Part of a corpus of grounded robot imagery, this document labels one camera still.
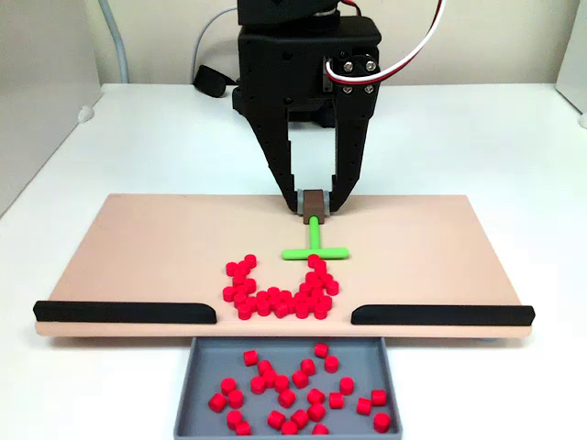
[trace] red wire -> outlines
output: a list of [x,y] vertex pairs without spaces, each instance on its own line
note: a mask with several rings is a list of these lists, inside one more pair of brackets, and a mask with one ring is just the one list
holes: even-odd
[[358,15],[358,16],[361,16],[361,15],[362,15],[362,13],[361,13],[361,11],[360,11],[360,7],[359,7],[359,5],[357,5],[357,4],[356,4],[355,2],[353,2],[352,0],[341,0],[341,2],[342,2],[342,3],[344,3],[344,4],[345,4],[345,5],[347,5],[347,6],[352,6],[352,7],[354,7],[355,9],[357,9],[357,15]]
[[[437,11],[434,14],[434,18],[432,19],[432,24],[430,25],[430,28],[428,29],[428,31],[434,26],[434,22],[437,21],[438,12],[440,11],[440,5],[441,4],[442,4],[442,0],[438,0]],[[377,80],[360,81],[360,82],[346,82],[346,81],[341,81],[341,80],[334,79],[332,77],[329,77],[329,78],[330,78],[330,80],[332,80],[335,83],[346,84],[346,85],[366,85],[366,84],[380,83],[381,81],[385,81],[388,78],[391,78],[392,76],[394,76],[397,72],[401,71],[405,66],[407,66],[410,62],[412,62],[412,60],[415,57],[417,57],[418,53],[420,53],[420,50],[418,52],[416,52],[412,58],[410,58],[404,64],[402,64],[401,66],[399,66],[397,69],[394,69],[394,70],[390,71],[389,73],[387,73],[386,75],[382,76],[381,78],[379,78]]]

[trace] gray cable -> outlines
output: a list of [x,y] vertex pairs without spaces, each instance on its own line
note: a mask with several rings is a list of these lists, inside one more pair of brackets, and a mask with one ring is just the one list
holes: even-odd
[[219,12],[219,13],[217,13],[215,16],[213,16],[212,18],[210,18],[210,21],[208,21],[208,22],[205,24],[204,28],[203,28],[203,29],[202,29],[202,31],[200,32],[200,35],[198,35],[198,40],[197,40],[197,41],[196,41],[196,43],[195,43],[194,57],[192,58],[192,76],[191,76],[191,78],[192,78],[192,82],[194,81],[194,78],[195,78],[195,61],[196,61],[196,59],[197,59],[197,57],[198,57],[198,48],[200,47],[200,42],[202,42],[202,37],[204,36],[204,33],[207,31],[207,29],[210,27],[210,25],[211,25],[212,23],[214,23],[214,21],[215,21],[217,18],[219,18],[219,17],[223,16],[223,15],[224,15],[226,12],[230,12],[230,11],[236,11],[236,10],[237,10],[237,7],[236,7],[236,6],[232,6],[232,7],[229,7],[229,8],[227,8],[227,9],[225,9],[224,11],[220,11],[220,12]]
[[122,41],[122,37],[120,36],[120,31],[118,30],[118,26],[116,25],[116,21],[112,15],[112,9],[110,9],[108,0],[98,0],[98,3],[102,8],[102,14],[104,14],[104,19],[106,20],[106,24],[110,29],[110,34],[112,35],[112,39],[114,40],[114,45],[116,47],[118,68],[120,69],[120,81],[124,84],[128,84],[128,62],[127,53],[125,51],[125,43]]

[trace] green plastic piece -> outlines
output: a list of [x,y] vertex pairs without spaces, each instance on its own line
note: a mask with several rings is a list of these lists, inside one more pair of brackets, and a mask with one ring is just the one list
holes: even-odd
[[347,259],[349,250],[346,247],[325,247],[322,249],[285,249],[282,252],[283,259],[308,259],[312,254],[321,259]]
[[310,217],[310,248],[320,249],[320,227],[318,217]]

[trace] black strap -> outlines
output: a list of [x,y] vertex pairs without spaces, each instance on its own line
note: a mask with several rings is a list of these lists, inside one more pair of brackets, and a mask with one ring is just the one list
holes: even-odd
[[204,65],[200,66],[194,78],[194,87],[213,98],[222,96],[227,90],[227,85],[237,85],[237,83],[225,74]]
[[529,326],[536,314],[529,305],[369,304],[354,310],[353,325]]
[[39,322],[216,324],[216,312],[199,302],[37,301]]

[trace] black edge guard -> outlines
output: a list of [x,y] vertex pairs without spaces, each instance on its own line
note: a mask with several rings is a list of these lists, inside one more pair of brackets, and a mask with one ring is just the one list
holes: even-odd
[[529,326],[536,314],[530,305],[368,304],[355,309],[353,325]]
[[216,311],[199,302],[37,301],[42,323],[216,324]]

